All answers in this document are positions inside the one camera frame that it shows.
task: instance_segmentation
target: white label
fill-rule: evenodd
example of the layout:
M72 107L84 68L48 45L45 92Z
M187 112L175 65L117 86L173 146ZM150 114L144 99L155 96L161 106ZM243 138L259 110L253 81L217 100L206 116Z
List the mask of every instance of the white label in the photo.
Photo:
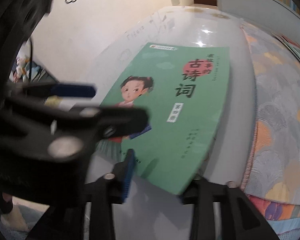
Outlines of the white label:
M183 107L183 103L175 103L168 117L167 122L176 122L182 107Z
M177 50L176 47L169 47L169 46L162 46L162 45L155 45L155 44L150 45L150 48L151 49Z

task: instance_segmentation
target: cartoon girl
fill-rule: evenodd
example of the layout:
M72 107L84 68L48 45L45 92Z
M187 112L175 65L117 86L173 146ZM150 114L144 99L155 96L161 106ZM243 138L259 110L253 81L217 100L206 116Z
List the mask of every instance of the cartoon girl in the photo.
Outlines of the cartoon girl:
M118 107L133 107L133 101L138 97L149 93L153 90L154 81L152 77L135 77L130 76L121 84L121 94L124 101L116 104ZM121 142L123 139L134 139L141 134L151 130L151 126L147 127L140 133L131 134L126 137L111 138L108 140L101 140L97 144L99 152L111 157L112 159L121 161Z

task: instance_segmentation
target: white wall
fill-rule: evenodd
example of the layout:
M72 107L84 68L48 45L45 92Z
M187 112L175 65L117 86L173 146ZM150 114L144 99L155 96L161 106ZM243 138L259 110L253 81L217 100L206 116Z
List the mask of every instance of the white wall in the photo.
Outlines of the white wall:
M193 0L180 0L191 5ZM34 60L55 77L75 81L94 58L142 19L171 0L54 0L52 12L34 30Z
M300 16L279 0L218 0L218 7L300 44Z

